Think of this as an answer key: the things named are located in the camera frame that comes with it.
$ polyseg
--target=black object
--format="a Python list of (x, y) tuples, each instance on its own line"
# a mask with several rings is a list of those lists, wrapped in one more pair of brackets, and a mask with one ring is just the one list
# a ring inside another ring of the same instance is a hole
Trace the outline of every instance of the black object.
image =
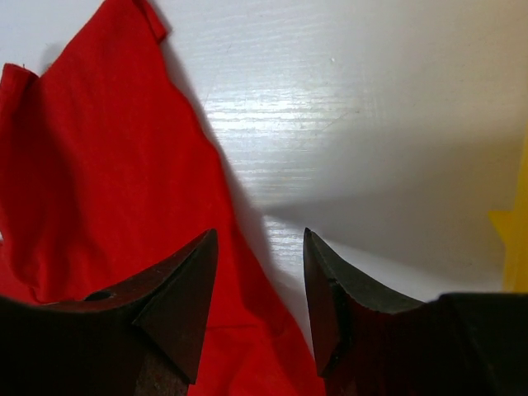
[(181, 396), (194, 384), (215, 282), (209, 231), (84, 301), (0, 299), (0, 394)]
[(328, 396), (527, 395), (528, 295), (421, 303), (304, 234), (304, 280)]

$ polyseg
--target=white wooden surface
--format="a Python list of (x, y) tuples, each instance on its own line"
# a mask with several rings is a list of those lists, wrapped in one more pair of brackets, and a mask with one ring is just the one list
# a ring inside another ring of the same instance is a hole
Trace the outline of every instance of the white wooden surface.
[[(100, 1), (0, 0), (0, 61), (41, 72)], [(515, 189), (526, 0), (157, 6), (173, 29), (169, 67), (203, 109), (247, 238), (305, 334), (304, 226), (419, 299), (500, 287), (487, 211)]]

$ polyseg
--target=red fabric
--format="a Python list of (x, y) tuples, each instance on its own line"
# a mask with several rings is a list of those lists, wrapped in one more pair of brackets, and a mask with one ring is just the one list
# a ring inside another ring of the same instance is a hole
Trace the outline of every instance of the red fabric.
[(171, 84), (166, 31), (142, 0), (106, 0), (41, 77), (0, 83), (0, 291), (82, 299), (219, 232), (191, 395), (319, 395), (294, 320), (236, 225), (219, 155)]

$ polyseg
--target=yellow plastic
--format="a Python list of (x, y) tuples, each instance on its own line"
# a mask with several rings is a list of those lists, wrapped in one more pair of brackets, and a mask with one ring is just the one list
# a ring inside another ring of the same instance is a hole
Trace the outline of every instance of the yellow plastic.
[(521, 171), (513, 210), (489, 214), (506, 245), (502, 288), (528, 292), (528, 139), (525, 139)]

